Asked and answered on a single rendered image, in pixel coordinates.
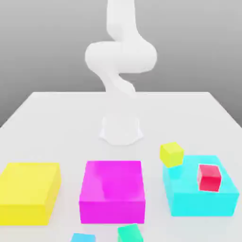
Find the small yellow cube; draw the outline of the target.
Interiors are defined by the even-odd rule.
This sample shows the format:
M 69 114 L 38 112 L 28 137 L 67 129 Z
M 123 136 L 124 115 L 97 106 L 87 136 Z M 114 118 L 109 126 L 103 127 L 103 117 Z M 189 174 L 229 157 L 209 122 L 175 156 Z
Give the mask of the small yellow cube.
M 160 159 L 167 168 L 183 164 L 184 149 L 176 142 L 162 144 Z

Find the small red cube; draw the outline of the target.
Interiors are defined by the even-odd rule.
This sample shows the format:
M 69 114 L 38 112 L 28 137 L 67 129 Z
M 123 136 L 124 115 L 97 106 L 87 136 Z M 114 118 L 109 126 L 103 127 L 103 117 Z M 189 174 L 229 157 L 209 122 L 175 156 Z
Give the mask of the small red cube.
M 219 192 L 222 175 L 214 164 L 199 164 L 197 182 L 200 191 Z

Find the small green cube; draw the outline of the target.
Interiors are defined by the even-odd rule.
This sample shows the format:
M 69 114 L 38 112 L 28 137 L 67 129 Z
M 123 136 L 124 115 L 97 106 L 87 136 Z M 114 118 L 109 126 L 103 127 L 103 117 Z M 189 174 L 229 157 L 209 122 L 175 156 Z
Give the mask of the small green cube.
M 138 224 L 118 227 L 118 242 L 144 242 Z

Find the small light blue cube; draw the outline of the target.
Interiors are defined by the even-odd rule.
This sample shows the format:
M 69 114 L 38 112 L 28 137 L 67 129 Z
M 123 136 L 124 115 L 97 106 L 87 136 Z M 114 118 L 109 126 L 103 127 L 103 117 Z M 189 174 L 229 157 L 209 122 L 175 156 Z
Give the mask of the small light blue cube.
M 70 242 L 96 242 L 93 234 L 74 233 Z

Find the large magenta box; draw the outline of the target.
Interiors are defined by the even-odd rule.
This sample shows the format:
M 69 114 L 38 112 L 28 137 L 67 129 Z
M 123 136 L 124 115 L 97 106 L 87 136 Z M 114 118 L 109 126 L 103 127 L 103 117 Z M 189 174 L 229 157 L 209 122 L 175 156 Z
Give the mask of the large magenta box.
M 140 161 L 87 161 L 79 196 L 83 224 L 142 224 L 146 199 Z

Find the large cyan box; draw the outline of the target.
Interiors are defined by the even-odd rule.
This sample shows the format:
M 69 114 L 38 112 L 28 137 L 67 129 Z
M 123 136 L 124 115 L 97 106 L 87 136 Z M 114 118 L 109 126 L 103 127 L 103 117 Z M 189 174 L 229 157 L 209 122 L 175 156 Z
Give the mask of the large cyan box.
M 199 190 L 199 164 L 218 166 L 222 176 L 218 192 Z M 215 155 L 185 155 L 180 166 L 163 165 L 163 183 L 172 216 L 232 216 L 240 195 Z

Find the large yellow box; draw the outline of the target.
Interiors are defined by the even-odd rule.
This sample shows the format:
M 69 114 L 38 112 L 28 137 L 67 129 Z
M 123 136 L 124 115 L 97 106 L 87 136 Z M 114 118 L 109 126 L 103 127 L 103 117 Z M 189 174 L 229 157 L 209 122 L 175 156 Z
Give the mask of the large yellow box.
M 60 186 L 59 163 L 8 163 L 0 174 L 0 225 L 48 225 Z

